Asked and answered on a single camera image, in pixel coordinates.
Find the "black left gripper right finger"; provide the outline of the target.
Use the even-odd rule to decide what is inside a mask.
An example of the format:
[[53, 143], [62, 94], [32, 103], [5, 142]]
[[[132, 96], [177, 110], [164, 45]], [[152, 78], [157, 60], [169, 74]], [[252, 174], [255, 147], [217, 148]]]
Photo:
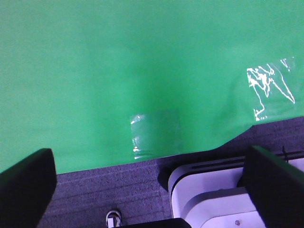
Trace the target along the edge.
[[304, 226], [303, 171], [260, 146], [252, 146], [245, 155], [242, 179], [267, 228]]

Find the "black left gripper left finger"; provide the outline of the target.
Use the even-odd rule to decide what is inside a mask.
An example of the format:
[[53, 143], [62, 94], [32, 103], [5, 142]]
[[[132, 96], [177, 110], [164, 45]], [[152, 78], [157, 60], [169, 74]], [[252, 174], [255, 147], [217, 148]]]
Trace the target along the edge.
[[57, 186], [51, 149], [43, 148], [0, 174], [0, 226], [35, 228]]

